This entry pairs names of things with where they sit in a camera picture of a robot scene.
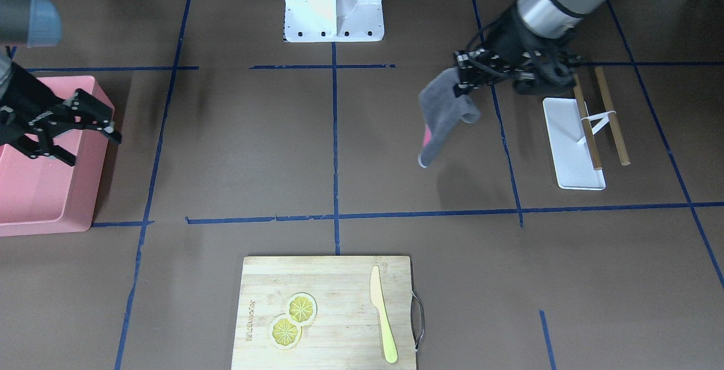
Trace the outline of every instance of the cutting board handle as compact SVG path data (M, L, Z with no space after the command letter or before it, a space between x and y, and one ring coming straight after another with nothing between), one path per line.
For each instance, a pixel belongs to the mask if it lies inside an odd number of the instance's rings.
M412 290L412 299L420 307L420 336L415 337L415 352L417 352L420 349L420 342L422 342L422 338L425 336L425 310L422 307L422 302L420 301L420 298L418 298L417 294L415 293L415 288L413 288L413 290ZM412 321L413 336L415 334L414 323L415 323L415 321Z

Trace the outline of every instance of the metal handle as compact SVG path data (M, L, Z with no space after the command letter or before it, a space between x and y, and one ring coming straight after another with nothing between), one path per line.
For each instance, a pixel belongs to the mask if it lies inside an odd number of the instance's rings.
M417 302L417 305L420 307L420 327L422 328L420 330L420 336L415 339L415 352L417 352L420 348L420 342L422 342L422 338L425 337L425 310L423 309L422 302L420 301L420 298L417 297L414 288L412 290L412 298L414 301Z

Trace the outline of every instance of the pink patch on cloth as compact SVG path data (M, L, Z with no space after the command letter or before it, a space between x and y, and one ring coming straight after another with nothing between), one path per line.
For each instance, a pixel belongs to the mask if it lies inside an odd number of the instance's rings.
M425 124L425 137L422 139L422 148L425 148L432 139L432 132L430 132L430 127Z

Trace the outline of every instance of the gray cloth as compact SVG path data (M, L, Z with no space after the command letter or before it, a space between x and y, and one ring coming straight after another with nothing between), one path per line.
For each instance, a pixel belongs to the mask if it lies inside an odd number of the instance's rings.
M457 69L448 68L420 92L420 107L425 118L426 137L417 161L423 168L427 168L432 159L435 159L447 135L460 120L474 123L480 118L480 110L468 95L455 97L452 88L459 82Z

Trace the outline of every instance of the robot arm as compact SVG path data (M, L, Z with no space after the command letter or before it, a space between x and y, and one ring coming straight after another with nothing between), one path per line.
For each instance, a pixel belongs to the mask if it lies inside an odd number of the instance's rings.
M559 94L574 86L580 58L569 51L574 25L606 0L517 0L487 31L484 42L455 52L455 96L512 79L520 94Z
M0 44L53 46L60 37L60 18L50 1L0 0ZM56 97L0 53L0 145L10 144L28 158L54 157L75 166L75 156L53 138L69 130L95 130L119 144L111 116L110 107L82 89L67 100Z

